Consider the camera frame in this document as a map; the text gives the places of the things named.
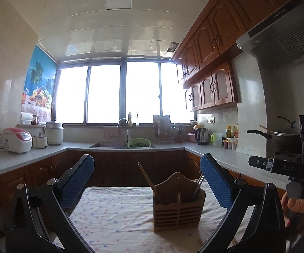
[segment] wok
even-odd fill
[[[289,129],[284,132],[271,132],[270,134],[260,130],[248,130],[247,133],[259,134],[266,139],[271,139],[278,151],[301,154],[301,135],[293,126],[295,122],[291,123],[288,119],[281,116],[277,117],[287,120],[290,123]]]

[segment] electric kettle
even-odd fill
[[[196,128],[194,130],[194,135],[198,145],[209,144],[208,130],[205,129],[204,127]]]

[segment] range hood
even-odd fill
[[[291,0],[236,40],[237,47],[276,69],[304,58],[304,4]]]

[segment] ceiling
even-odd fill
[[[57,62],[113,57],[172,57],[208,0],[132,0],[106,10],[105,0],[9,0]]]

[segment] rice cooker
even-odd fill
[[[28,152],[33,144],[30,133],[17,127],[4,128],[3,139],[5,141],[5,149],[15,153]]]
[[[45,124],[45,134],[49,145],[60,145],[63,143],[63,127],[56,121]]]

